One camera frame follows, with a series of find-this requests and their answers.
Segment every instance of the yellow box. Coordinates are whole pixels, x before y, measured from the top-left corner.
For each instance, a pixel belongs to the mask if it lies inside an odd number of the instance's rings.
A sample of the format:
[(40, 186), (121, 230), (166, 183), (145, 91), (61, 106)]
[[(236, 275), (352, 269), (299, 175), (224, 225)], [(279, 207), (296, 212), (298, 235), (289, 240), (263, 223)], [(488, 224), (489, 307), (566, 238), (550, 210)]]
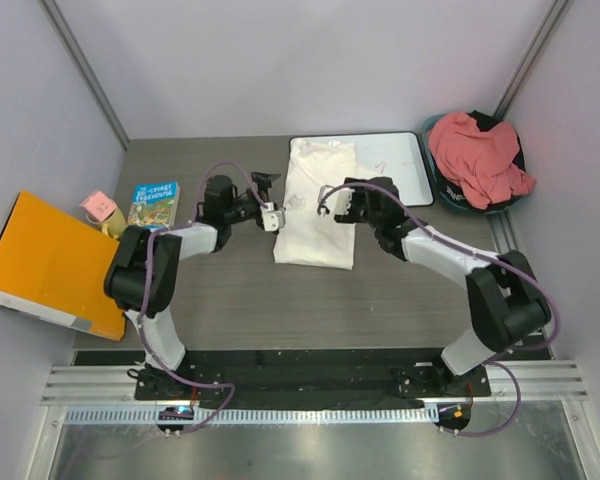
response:
[(125, 320), (104, 294), (118, 242), (29, 192), (0, 236), (0, 305), (120, 340)]

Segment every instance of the laundry basket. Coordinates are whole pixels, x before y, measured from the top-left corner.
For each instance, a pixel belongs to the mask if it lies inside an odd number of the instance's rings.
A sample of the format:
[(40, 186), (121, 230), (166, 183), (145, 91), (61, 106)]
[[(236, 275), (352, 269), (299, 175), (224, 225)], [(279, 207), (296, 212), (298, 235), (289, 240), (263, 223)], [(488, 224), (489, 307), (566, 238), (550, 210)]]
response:
[[(433, 180), (435, 182), (436, 188), (440, 193), (440, 197), (447, 202), (454, 211), (458, 213), (481, 213), (481, 214), (490, 214), (490, 213), (500, 213), (506, 211), (508, 208), (516, 204), (520, 199), (524, 198), (521, 196), (513, 196), (510, 200), (506, 202), (494, 203), (489, 205), (485, 210), (481, 210), (479, 208), (471, 205), (464, 197), (462, 193), (462, 189), (456, 184), (447, 180), (444, 175), (438, 169), (436, 165), (436, 161), (433, 158), (431, 150), (429, 149), (429, 132), (433, 129), (436, 122), (440, 120), (444, 115), (436, 115), (434, 117), (429, 118), (422, 125), (422, 135), (423, 135), (423, 145), (424, 151), (427, 155), (427, 161), (429, 162), (429, 167), (431, 167), (431, 172), (433, 173)], [(522, 170), (524, 167), (524, 156), (521, 154), (520, 158), (514, 161), (514, 163)]]

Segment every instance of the wall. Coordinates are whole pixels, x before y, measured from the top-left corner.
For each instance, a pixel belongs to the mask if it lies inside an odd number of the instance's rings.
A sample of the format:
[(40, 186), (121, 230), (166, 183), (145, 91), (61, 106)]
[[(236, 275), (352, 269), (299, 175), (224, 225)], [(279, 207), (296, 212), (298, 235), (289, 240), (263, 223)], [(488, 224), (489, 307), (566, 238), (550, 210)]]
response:
[(131, 138), (495, 109), (549, 0), (57, 0)]
[(509, 119), (538, 178), (517, 233), (564, 314), (556, 351), (577, 360), (600, 421), (600, 0), (574, 2)]
[[(0, 230), (28, 189), (78, 213), (112, 191), (122, 150), (34, 0), (0, 0)], [(52, 364), (72, 332), (0, 309), (0, 480), (22, 478)]]

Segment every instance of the wooden table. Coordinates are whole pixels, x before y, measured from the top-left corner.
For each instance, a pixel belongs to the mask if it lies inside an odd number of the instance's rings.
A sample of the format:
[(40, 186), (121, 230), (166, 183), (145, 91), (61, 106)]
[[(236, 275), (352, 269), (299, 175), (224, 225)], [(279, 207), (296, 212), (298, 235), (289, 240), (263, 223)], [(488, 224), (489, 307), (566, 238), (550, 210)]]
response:
[[(139, 183), (176, 180), (177, 221), (190, 218), (208, 168), (232, 160), (249, 171), (282, 173), (272, 199), (282, 200), (289, 137), (135, 140), (115, 199), (127, 212)], [(241, 191), (245, 182), (228, 173)], [(438, 230), (493, 249), (483, 217), (448, 212), (436, 200), (415, 209)], [(382, 252), (371, 230), (356, 227), (353, 271), (276, 265), (275, 237), (254, 224), (233, 227), (219, 253), (180, 263), (171, 303), (183, 343), (195, 349), (441, 347), (469, 325), (466, 294), (445, 278)], [(133, 327), (120, 342), (78, 334), (78, 349), (139, 349)]]

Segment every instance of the pink towel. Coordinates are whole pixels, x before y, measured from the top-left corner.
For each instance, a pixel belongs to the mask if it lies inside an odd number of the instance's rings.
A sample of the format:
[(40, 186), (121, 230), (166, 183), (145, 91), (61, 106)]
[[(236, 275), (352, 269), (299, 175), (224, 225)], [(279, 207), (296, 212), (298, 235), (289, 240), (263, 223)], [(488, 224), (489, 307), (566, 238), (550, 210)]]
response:
[(429, 133), (429, 148), (440, 172), (462, 188), (471, 205), (482, 210), (512, 195), (528, 195), (536, 183), (513, 164), (520, 146), (515, 130), (506, 122), (481, 132), (466, 113), (449, 113)]

